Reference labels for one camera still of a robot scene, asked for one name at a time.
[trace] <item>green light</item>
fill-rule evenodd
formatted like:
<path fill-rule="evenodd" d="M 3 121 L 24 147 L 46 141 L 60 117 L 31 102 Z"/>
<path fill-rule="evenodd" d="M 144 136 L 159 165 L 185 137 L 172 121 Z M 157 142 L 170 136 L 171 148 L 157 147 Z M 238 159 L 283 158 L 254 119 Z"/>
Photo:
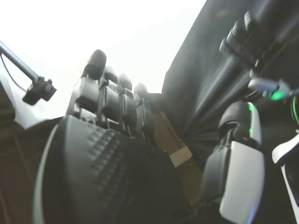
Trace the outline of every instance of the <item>green light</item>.
<path fill-rule="evenodd" d="M 284 96 L 285 96 L 285 92 L 277 91 L 277 92 L 273 93 L 273 95 L 271 96 L 271 100 L 280 100 Z"/>

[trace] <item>black tarp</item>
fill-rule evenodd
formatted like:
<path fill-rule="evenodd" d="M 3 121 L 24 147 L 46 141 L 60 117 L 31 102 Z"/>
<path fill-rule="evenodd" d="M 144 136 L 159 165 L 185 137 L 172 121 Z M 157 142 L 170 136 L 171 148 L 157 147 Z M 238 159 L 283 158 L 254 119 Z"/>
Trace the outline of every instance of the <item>black tarp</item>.
<path fill-rule="evenodd" d="M 217 126 L 224 110 L 249 93 L 249 70 L 234 65 L 219 46 L 247 11 L 258 12 L 265 0 L 207 0 L 166 73 L 162 97 L 164 112 L 203 170 L 219 142 Z M 265 75 L 298 76 L 299 45 L 287 47 Z M 292 138 L 290 102 L 253 100 L 262 123 L 266 181 L 257 223 L 295 223 L 280 168 L 273 164 L 275 146 Z"/>

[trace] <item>green cable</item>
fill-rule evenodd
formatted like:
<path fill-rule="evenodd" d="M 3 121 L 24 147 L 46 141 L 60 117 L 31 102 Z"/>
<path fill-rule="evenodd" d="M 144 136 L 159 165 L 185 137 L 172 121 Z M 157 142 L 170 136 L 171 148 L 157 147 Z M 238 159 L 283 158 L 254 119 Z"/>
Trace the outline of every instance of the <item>green cable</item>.
<path fill-rule="evenodd" d="M 299 125 L 299 118 L 298 118 L 298 114 L 297 114 L 297 111 L 296 111 L 296 97 L 293 98 L 293 111 L 294 111 L 294 115 L 295 115 L 297 125 Z"/>

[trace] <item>metal rod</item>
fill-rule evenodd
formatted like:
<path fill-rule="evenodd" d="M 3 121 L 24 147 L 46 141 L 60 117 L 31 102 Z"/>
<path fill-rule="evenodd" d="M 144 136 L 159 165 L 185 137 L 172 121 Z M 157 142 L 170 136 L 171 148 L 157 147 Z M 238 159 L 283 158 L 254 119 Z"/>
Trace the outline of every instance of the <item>metal rod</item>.
<path fill-rule="evenodd" d="M 17 66 L 28 78 L 35 81 L 39 76 L 28 67 L 21 59 L 18 58 L 4 43 L 0 41 L 0 53 L 4 54 L 15 66 Z"/>

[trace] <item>bright sky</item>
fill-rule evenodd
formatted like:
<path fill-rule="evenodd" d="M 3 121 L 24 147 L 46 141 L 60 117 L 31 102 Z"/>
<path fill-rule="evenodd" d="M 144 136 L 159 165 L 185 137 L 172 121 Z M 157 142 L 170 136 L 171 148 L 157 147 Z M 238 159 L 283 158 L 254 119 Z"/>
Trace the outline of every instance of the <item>bright sky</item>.
<path fill-rule="evenodd" d="M 58 89 L 66 107 L 74 84 L 96 49 L 133 86 L 161 92 L 164 76 L 205 0 L 7 0 L 1 3 L 3 41 Z M 12 76 L 31 81 L 7 62 Z"/>

